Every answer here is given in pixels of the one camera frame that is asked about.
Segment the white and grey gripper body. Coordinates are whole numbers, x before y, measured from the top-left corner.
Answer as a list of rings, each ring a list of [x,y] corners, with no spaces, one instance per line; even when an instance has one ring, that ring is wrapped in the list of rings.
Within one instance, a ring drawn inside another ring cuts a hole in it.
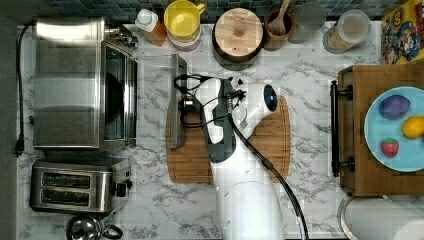
[[[227,96],[234,91],[228,80],[210,78],[195,91],[202,131],[212,163],[221,163],[235,152],[236,139],[228,118]]]

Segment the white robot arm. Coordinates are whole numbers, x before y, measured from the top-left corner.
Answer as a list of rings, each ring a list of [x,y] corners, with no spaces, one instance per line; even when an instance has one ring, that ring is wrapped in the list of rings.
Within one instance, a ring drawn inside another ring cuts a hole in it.
[[[243,142],[278,106],[274,88],[264,83],[237,87],[210,78],[195,90],[210,159],[223,240],[284,240],[273,182]]]

